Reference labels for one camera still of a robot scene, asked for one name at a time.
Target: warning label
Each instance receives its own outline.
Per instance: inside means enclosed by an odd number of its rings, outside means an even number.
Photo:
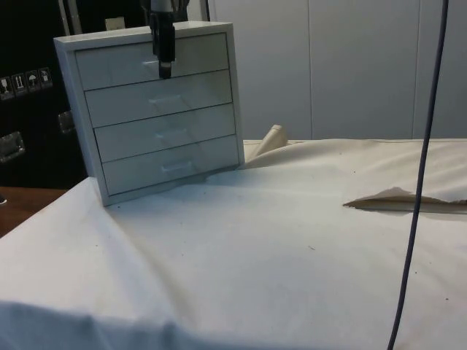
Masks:
[[[41,68],[39,70],[39,80],[43,89],[51,88],[53,86],[52,76],[50,75],[50,69]]]
[[[11,79],[9,77],[0,78],[0,101],[10,100],[14,97]]]
[[[12,81],[16,96],[22,96],[28,93],[24,74],[12,75]]]
[[[30,93],[41,90],[41,84],[37,71],[28,71],[26,73],[26,81],[28,83],[28,89]]]

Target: drawer handle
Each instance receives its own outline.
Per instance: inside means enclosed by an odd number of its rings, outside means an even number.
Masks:
[[[171,164],[169,166],[162,166],[161,168],[164,173],[171,173],[172,171],[191,168],[192,166],[193,166],[193,162],[189,160],[188,162]]]
[[[154,71],[155,73],[159,74],[159,60],[155,61],[145,61],[142,63],[143,66],[149,68],[151,71]],[[177,64],[177,59],[175,58],[175,61],[172,62],[172,66]]]
[[[163,131],[161,133],[155,133],[155,137],[157,137],[158,139],[164,139],[166,137],[178,135],[178,134],[181,134],[181,133],[187,133],[187,132],[188,132],[187,128],[171,129],[171,130]]]
[[[180,101],[182,104],[185,105],[185,107],[190,108],[190,106],[188,106],[188,104],[185,102],[185,99],[183,98],[182,95],[174,95],[174,96],[163,97],[163,98],[151,98],[149,100],[149,103],[152,104],[160,112],[159,105],[170,102],[170,101]]]

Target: white cloth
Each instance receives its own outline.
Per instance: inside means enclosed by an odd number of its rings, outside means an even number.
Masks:
[[[310,141],[108,209],[87,179],[0,240],[0,349],[385,349],[411,216],[342,204],[413,192],[420,146]],[[466,149],[433,143],[427,193],[467,198]],[[398,349],[466,347],[466,233],[422,214]]]

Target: wooden surface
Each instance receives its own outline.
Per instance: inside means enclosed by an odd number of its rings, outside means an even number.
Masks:
[[[0,194],[7,199],[5,204],[0,204],[0,238],[65,192],[66,190],[0,187]]]

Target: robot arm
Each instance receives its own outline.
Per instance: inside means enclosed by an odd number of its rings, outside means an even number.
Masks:
[[[159,59],[159,76],[171,77],[175,61],[174,21],[190,0],[141,0],[141,5],[153,33],[153,52]]]

